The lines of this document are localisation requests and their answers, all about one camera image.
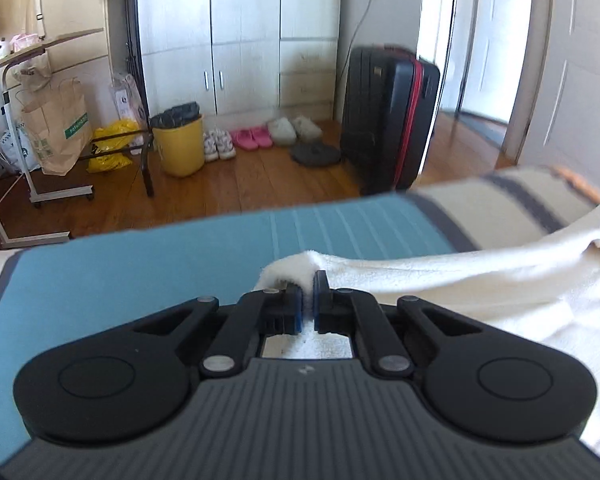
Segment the white fleece zip jacket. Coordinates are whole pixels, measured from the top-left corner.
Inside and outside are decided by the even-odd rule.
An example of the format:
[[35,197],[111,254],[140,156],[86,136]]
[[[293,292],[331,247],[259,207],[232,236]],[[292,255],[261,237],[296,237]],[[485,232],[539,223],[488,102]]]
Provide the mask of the white fleece zip jacket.
[[302,252],[269,264],[260,289],[312,288],[323,270],[335,288],[381,301],[404,295],[566,352],[593,373],[598,399],[583,431],[600,454],[600,206],[537,242],[513,248],[398,260],[352,260]]

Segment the white metal side table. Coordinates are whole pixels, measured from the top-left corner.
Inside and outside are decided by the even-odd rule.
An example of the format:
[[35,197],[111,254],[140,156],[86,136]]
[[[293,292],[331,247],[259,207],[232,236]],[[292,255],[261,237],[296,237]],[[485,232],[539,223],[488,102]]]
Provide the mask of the white metal side table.
[[[38,58],[51,47],[65,42],[99,34],[102,28],[68,32],[54,39],[46,39],[34,44],[27,49],[20,50],[0,61],[3,72],[3,100],[5,117],[9,131],[14,135],[18,152],[18,159],[24,162],[22,172],[30,188],[30,202],[35,206],[52,200],[64,200],[85,196],[88,200],[94,198],[91,185],[79,188],[64,188],[63,190],[40,193],[36,189],[28,163],[21,152],[18,128],[12,120],[12,104],[10,93],[6,84],[6,76],[13,67]],[[31,151],[35,154],[40,169],[46,176],[65,177],[81,158],[82,152],[93,140],[94,128],[91,123],[91,114],[87,110],[86,96],[82,82],[78,78],[66,78],[59,81],[56,86],[49,84],[38,91],[29,91],[28,104],[21,104],[21,121],[27,133]],[[1,248],[23,248],[36,245],[62,243],[69,240],[70,232],[57,232],[33,236],[11,238],[7,235],[0,220]]]

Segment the yellow plastic bag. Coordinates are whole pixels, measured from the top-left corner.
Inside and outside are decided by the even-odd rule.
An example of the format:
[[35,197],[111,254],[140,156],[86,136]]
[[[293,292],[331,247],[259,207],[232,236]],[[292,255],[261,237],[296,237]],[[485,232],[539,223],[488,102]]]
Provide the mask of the yellow plastic bag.
[[119,119],[105,128],[97,128],[93,132],[87,171],[90,174],[99,174],[130,166],[132,160],[125,156],[122,150],[136,138],[135,131],[139,128],[140,125],[129,118]]

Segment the yellow trash bin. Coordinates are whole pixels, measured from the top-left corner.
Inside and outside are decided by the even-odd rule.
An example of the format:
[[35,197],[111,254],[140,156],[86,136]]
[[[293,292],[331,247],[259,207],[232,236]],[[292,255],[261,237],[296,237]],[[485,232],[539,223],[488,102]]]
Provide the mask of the yellow trash bin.
[[175,105],[150,118],[163,171],[185,178],[204,166],[204,134],[197,102]]

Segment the white patterned shoes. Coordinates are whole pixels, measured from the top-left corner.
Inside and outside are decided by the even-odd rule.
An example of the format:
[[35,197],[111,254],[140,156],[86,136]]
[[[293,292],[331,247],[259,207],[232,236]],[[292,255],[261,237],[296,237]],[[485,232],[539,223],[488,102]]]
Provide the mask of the white patterned shoes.
[[204,132],[204,161],[229,160],[236,156],[233,140],[230,134],[221,129]]

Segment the pink slippers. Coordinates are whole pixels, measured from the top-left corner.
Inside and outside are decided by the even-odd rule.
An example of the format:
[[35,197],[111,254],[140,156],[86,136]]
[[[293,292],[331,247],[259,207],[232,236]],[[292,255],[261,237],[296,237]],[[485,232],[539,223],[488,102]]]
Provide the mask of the pink slippers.
[[247,152],[273,146],[273,140],[265,126],[234,130],[230,136],[235,146]]

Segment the white room door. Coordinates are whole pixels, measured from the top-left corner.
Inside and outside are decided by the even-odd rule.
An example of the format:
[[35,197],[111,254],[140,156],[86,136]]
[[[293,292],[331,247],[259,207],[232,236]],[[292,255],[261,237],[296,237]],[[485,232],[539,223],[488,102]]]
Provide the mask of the white room door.
[[600,0],[552,0],[543,75],[519,162],[600,188]]

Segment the clear plastic hanging bag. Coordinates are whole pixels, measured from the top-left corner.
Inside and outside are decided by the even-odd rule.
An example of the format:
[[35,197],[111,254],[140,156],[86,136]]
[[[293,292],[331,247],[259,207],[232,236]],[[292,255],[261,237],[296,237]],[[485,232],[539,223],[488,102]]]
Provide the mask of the clear plastic hanging bag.
[[134,77],[131,74],[114,73],[110,93],[119,119],[135,122],[140,128],[147,127],[146,110]]

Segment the brown paper bag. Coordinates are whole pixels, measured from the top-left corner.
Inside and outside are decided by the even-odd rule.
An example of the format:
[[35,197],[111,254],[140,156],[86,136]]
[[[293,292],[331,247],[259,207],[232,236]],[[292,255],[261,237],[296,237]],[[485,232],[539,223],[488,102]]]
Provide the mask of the brown paper bag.
[[24,132],[43,174],[65,177],[93,139],[83,84],[78,78],[56,87],[15,94]]

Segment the dark round floor cushion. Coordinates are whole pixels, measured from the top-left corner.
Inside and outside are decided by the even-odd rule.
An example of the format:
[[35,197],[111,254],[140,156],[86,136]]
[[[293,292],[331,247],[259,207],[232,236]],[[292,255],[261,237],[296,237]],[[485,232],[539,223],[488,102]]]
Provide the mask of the dark round floor cushion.
[[290,149],[289,155],[300,166],[309,168],[324,168],[341,162],[338,148],[323,142],[299,143]]

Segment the grey fluffy slippers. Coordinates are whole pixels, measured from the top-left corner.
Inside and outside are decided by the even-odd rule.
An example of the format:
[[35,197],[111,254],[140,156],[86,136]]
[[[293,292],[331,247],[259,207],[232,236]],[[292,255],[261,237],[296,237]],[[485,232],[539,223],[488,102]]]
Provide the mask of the grey fluffy slippers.
[[276,146],[291,146],[297,142],[311,143],[323,137],[323,130],[306,116],[277,118],[268,122],[266,128]]

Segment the black red suitcase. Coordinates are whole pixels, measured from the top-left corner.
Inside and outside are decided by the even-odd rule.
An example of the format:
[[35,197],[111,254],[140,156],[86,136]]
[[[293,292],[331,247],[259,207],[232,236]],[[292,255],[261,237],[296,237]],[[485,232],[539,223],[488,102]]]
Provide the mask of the black red suitcase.
[[440,84],[437,65],[391,46],[352,49],[340,151],[361,193],[406,190],[426,158]]

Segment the white wardrobe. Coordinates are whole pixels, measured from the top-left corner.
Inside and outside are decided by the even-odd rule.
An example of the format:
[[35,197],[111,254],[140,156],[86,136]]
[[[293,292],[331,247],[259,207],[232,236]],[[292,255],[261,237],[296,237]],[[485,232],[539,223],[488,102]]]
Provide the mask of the white wardrobe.
[[135,0],[150,114],[332,117],[341,0]]

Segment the beige wooden cabinet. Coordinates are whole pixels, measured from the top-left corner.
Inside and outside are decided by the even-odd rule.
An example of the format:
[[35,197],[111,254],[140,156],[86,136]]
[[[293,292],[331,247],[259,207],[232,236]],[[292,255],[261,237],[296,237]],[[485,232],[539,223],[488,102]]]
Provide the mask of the beige wooden cabinet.
[[93,127],[118,119],[111,93],[108,0],[0,0],[0,39],[39,34],[55,39],[69,32],[94,30],[48,50],[53,83],[76,78],[82,82]]

